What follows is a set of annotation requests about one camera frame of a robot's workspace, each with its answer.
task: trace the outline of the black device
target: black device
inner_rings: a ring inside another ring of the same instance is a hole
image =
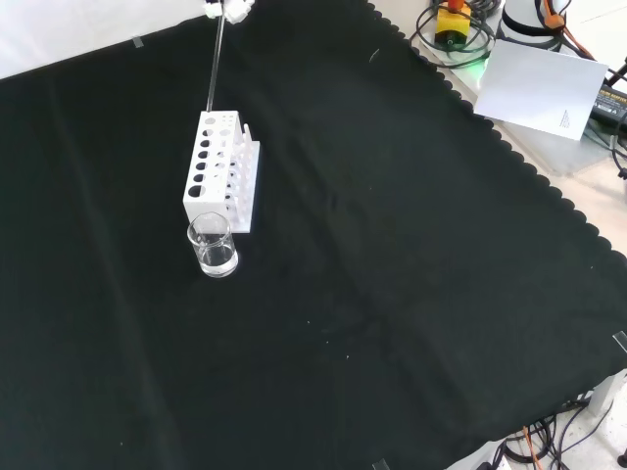
[[[603,85],[599,90],[590,117],[613,128],[616,127],[625,113],[627,113],[627,94]],[[621,130],[627,130],[627,125],[623,124]]]

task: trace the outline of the clear tape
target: clear tape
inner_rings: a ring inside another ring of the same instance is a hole
[[[373,463],[372,468],[374,470],[390,470],[390,467],[388,467],[388,464],[385,462],[385,458],[382,458],[378,462]]]
[[[620,347],[627,353],[627,335],[624,331],[620,331],[616,333],[613,337],[616,340],[616,343],[620,345]]]

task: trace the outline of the water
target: water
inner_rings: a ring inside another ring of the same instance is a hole
[[[211,249],[206,250],[200,256],[200,267],[208,276],[224,277],[235,270],[238,261],[239,257],[236,251],[230,247],[222,246],[219,248],[219,253]]]

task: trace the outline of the white test tube rack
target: white test tube rack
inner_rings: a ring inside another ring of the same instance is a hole
[[[260,143],[236,111],[202,112],[196,132],[183,205],[191,222],[217,212],[233,233],[249,233],[255,202]]]

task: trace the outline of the wire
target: wire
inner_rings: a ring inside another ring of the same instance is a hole
[[[601,140],[601,142],[603,142],[603,143],[605,144],[605,145],[604,145],[604,148],[605,148],[605,149],[607,149],[607,150],[611,150],[611,145],[609,144],[609,141],[605,140],[605,138],[604,138],[604,137],[603,137],[603,136],[602,136],[602,135],[601,135],[601,134],[600,134],[600,133],[599,133],[599,132],[598,132],[598,131],[594,128],[594,127],[592,127],[592,126],[590,125],[590,122],[588,122],[588,124],[587,124],[587,126],[586,126],[586,127],[587,127],[588,129],[592,130],[592,132],[593,132],[593,133],[597,136],[597,138],[598,138],[599,140]],[[586,137],[588,137],[590,140],[592,140],[595,144],[597,144],[597,145],[599,145],[599,146],[603,147],[603,145],[601,145],[601,143],[600,143],[600,142],[596,141],[595,139],[593,139],[592,137],[590,137],[588,134],[584,133],[584,135],[585,135]],[[619,144],[621,147],[625,148],[625,146],[623,145],[623,143],[622,143],[620,140],[618,141],[618,144]],[[616,150],[616,154],[617,154],[617,155],[620,155],[623,159],[627,160],[627,154],[623,154],[623,153],[622,153],[621,151],[619,151],[619,150]]]
[[[525,439],[527,440],[527,445],[529,446],[529,451],[531,452],[531,458],[533,458],[533,468],[534,469],[538,469],[538,470],[544,470],[542,468],[542,464],[540,463],[540,460],[538,460],[538,457],[536,456],[536,452],[533,451],[533,445],[531,444],[531,438],[529,437],[529,433],[527,432],[527,427],[523,426],[522,427],[522,434],[525,435]]]
[[[540,448],[540,450],[536,454],[538,460],[541,460],[542,458],[547,456],[549,453],[553,455],[556,454],[554,442],[555,442],[555,429],[556,429],[555,422],[556,422],[557,415],[568,412],[568,411],[572,411],[573,409],[580,409],[580,408],[583,409],[586,406],[588,406],[588,403],[590,403],[590,399],[586,399],[586,398],[568,401],[563,406],[561,406],[555,412],[554,415],[541,418],[531,425],[535,429],[529,432],[529,438],[531,439],[531,436],[538,434],[538,436],[540,436],[541,441],[543,442],[542,448]],[[554,424],[553,431],[551,430],[551,424]],[[521,441],[523,439],[525,439],[524,436],[517,436],[517,437],[505,439],[503,452],[507,458],[513,460],[514,462],[530,465],[534,463],[533,457],[529,455],[521,455],[519,453],[516,453],[507,446],[507,443]]]
[[[618,162],[618,158],[616,158],[616,155],[620,155],[621,157],[624,157],[624,155],[616,149],[616,143],[619,141],[619,135],[620,135],[620,128],[623,126],[623,124],[625,123],[625,119],[627,118],[627,112],[623,113],[623,116],[618,120],[618,122],[616,123],[616,128],[614,129],[614,135],[611,136],[611,139],[609,139],[609,148],[611,150],[611,156],[614,159],[614,163],[616,164],[616,166],[618,166],[618,177],[627,180],[627,169],[624,168],[623,166],[620,165],[620,163]]]
[[[603,423],[603,421],[605,420],[605,418],[609,415],[609,412],[611,411],[612,407],[614,406],[614,402],[611,403],[611,405],[609,406],[609,408],[607,409],[607,411],[605,412],[605,414],[601,417],[601,419],[599,420],[599,422],[597,423],[597,426],[595,426],[595,429],[593,429],[590,433],[588,433],[586,436],[584,436],[583,438],[581,438],[579,441],[577,441],[575,444],[571,444],[570,446],[568,446],[567,448],[564,449],[563,452],[567,452],[569,450],[571,450],[573,447],[575,446],[579,446],[581,443],[583,443],[585,440],[587,440],[588,438],[590,438],[593,434],[595,434],[597,432],[597,430],[599,429],[599,427],[601,426],[601,423]]]
[[[422,13],[418,16],[418,19],[415,22],[415,32],[411,35],[410,42],[412,42],[416,37],[419,37],[423,44],[437,51],[446,52],[447,55],[452,52],[457,52],[460,54],[479,54],[479,56],[468,61],[462,61],[457,64],[438,64],[424,58],[422,59],[440,69],[459,69],[487,59],[490,56],[491,52],[490,44],[493,43],[494,45],[494,42],[496,42],[497,38],[495,32],[486,23],[486,21],[490,15],[492,15],[499,9],[499,7],[501,6],[501,0],[467,1],[465,5],[467,5],[470,9],[470,15],[460,10],[454,10],[452,8],[449,8],[448,6],[442,5],[443,1],[444,0],[431,0],[431,5],[422,11]],[[440,10],[446,10],[450,13],[454,13],[456,15],[467,18],[470,21],[470,26],[476,30],[476,33],[465,44],[459,46],[442,45],[429,41],[426,37],[424,37],[422,31],[429,22],[431,22],[438,16],[438,12]],[[429,15],[427,19],[422,22],[422,19],[428,13],[431,13],[431,15]],[[469,47],[470,45],[475,43],[477,39],[483,42],[481,42],[481,44],[479,44],[478,46],[472,48]]]
[[[557,470],[560,469],[565,469],[568,470],[568,467],[566,467],[566,465],[561,461],[561,457],[568,452],[569,450],[571,450],[573,447],[575,446],[579,446],[581,443],[583,443],[584,441],[586,441],[588,438],[590,438],[593,434],[595,434],[597,432],[597,430],[600,428],[601,424],[603,423],[603,421],[606,419],[606,417],[609,415],[609,412],[611,411],[612,407],[614,406],[614,402],[611,403],[611,405],[609,406],[609,408],[607,409],[607,411],[605,412],[605,414],[601,417],[601,419],[599,420],[599,422],[597,423],[597,426],[595,426],[595,428],[588,433],[586,436],[584,436],[582,439],[580,439],[579,441],[577,441],[575,444],[572,444],[570,446],[568,446],[566,449],[562,450],[562,446],[563,446],[563,442],[564,442],[564,438],[566,436],[566,432],[568,431],[568,428],[570,427],[570,425],[572,424],[572,422],[575,420],[575,418],[585,409],[585,408],[581,408],[580,410],[578,410],[575,414],[572,415],[572,417],[570,418],[570,420],[568,421],[568,423],[566,423],[566,426],[564,426],[564,429],[561,431],[561,438],[559,439],[559,448],[558,451],[554,457],[554,459],[551,461],[551,465],[549,466],[549,470],[551,470],[554,466],[554,464],[557,462]]]

